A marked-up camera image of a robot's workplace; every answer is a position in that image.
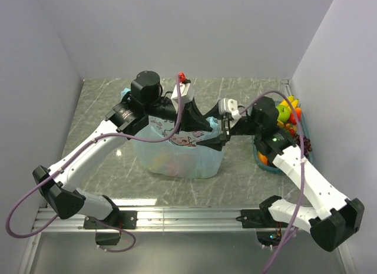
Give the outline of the light blue plastic bag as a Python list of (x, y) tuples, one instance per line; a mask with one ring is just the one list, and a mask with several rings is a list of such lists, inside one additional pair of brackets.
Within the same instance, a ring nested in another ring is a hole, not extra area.
[(217, 119), (208, 117), (207, 121), (211, 132), (181, 130), (169, 140), (158, 143), (131, 140), (141, 165), (152, 173), (171, 177), (206, 179), (215, 176), (224, 152), (197, 145), (199, 141), (219, 135)]

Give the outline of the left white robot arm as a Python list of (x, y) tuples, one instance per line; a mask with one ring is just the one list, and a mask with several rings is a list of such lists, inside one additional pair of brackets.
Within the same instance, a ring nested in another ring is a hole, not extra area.
[[(173, 129), (166, 135), (141, 137), (140, 132), (148, 127), (152, 117), (173, 122)], [(119, 214), (111, 199), (79, 189), (92, 168), (129, 140), (163, 143), (181, 131), (212, 130), (210, 122), (197, 108), (191, 82), (183, 72), (177, 74), (174, 90), (166, 97), (160, 76), (154, 71), (142, 71), (132, 80), (121, 101), (78, 147), (49, 168), (38, 166), (32, 175), (40, 194), (60, 219), (83, 214), (112, 228), (118, 223)]]

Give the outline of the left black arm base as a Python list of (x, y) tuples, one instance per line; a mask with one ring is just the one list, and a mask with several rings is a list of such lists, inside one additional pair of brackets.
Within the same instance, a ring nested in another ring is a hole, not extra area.
[(116, 246), (120, 242), (122, 230), (134, 230), (137, 225), (136, 210), (118, 210), (106, 219), (99, 220), (86, 217), (84, 230), (95, 230), (95, 242), (99, 246)]

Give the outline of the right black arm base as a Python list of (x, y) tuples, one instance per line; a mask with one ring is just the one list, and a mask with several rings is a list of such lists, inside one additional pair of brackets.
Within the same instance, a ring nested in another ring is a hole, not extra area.
[(260, 209), (243, 209), (236, 221), (243, 229), (254, 229), (257, 241), (264, 247), (276, 248), (282, 240), (282, 229), (287, 223), (272, 219), (271, 215)]

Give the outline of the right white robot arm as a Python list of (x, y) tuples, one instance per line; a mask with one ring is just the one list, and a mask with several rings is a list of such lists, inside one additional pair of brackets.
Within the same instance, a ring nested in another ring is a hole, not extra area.
[(240, 113), (235, 100), (224, 98), (205, 115), (220, 122), (219, 136), (202, 141), (203, 146), (222, 150), (231, 136), (253, 136), (254, 145), (275, 167), (300, 188), (311, 203), (302, 207), (280, 196), (271, 196), (259, 205), (256, 216), (242, 211), (241, 221), (267, 227), (278, 222), (291, 223), (310, 233), (325, 251), (331, 252), (354, 235), (361, 226), (365, 207), (349, 199), (330, 184), (311, 162), (301, 154), (291, 134), (278, 125), (279, 112), (269, 97), (261, 97), (251, 112)]

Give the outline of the small orange fake fruit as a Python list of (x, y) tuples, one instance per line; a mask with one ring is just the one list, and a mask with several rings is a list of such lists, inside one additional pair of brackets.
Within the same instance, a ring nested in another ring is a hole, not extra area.
[(260, 162), (262, 163), (262, 165), (265, 165), (265, 166), (269, 165), (268, 158), (266, 156), (264, 156), (261, 152), (258, 151), (257, 156), (258, 156)]

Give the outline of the green fake apple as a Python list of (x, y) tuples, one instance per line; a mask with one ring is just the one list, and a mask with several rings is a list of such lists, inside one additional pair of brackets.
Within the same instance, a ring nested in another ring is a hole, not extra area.
[(277, 110), (279, 112), (278, 120), (281, 121), (281, 122), (283, 122), (283, 123), (286, 123), (289, 120), (289, 118), (290, 118), (291, 109), (289, 109), (285, 105), (278, 105), (276, 108), (277, 108)]

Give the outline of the yellow fake bananas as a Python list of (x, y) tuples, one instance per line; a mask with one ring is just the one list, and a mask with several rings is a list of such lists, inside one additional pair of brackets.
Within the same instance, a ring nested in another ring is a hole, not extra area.
[[(289, 100), (289, 102), (290, 102), (290, 104), (293, 108), (296, 108), (298, 106), (299, 100), (296, 99), (294, 95), (288, 96), (287, 99)], [(287, 107), (288, 109), (291, 109), (291, 106), (289, 105), (289, 103), (286, 100), (283, 100), (279, 105), (282, 105), (282, 106)]]

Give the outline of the red orange fake pepper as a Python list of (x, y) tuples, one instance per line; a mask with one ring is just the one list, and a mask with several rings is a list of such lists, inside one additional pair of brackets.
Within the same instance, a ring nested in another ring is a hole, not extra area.
[(291, 112), (290, 117), (289, 117), (289, 123), (296, 125), (301, 121), (301, 115), (302, 115), (302, 110), (300, 107), (296, 107), (294, 111)]

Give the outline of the purple fake grapes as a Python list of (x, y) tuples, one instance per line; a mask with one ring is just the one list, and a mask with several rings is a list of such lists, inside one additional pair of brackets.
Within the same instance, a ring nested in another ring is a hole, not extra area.
[[(290, 129), (289, 131), (290, 131), (291, 136), (293, 137), (295, 143), (298, 144), (299, 147), (301, 147), (300, 134), (298, 134), (294, 129)], [(302, 138), (303, 138), (304, 156), (306, 158), (308, 158), (309, 154), (312, 152), (311, 141), (306, 136), (303, 136)]]

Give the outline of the teal plastic fruit basket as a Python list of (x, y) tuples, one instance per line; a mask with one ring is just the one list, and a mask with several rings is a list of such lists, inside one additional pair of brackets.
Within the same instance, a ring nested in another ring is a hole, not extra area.
[[(291, 102), (295, 112), (299, 118), (300, 125), (303, 130), (303, 142), (304, 142), (304, 155), (312, 163), (313, 162), (313, 148), (311, 145), (311, 140), (309, 138), (309, 132), (307, 131), (305, 118), (302, 114), (301, 107), (299, 105), (299, 100), (296, 99), (293, 95), (288, 96), (288, 100)], [(279, 116), (277, 119), (277, 124), (279, 127), (284, 128), (288, 131), (291, 136), (294, 138), (295, 142), (300, 144), (299, 139), (299, 130), (297, 126), (297, 121), (295, 120), (294, 113), (291, 111), (288, 103), (284, 100), (280, 104), (275, 102), (276, 108), (279, 110)], [(276, 166), (269, 162), (267, 157), (264, 156), (253, 144), (253, 154), (256, 160), (257, 165), (264, 171), (273, 174), (283, 175), (283, 172), (279, 170)]]

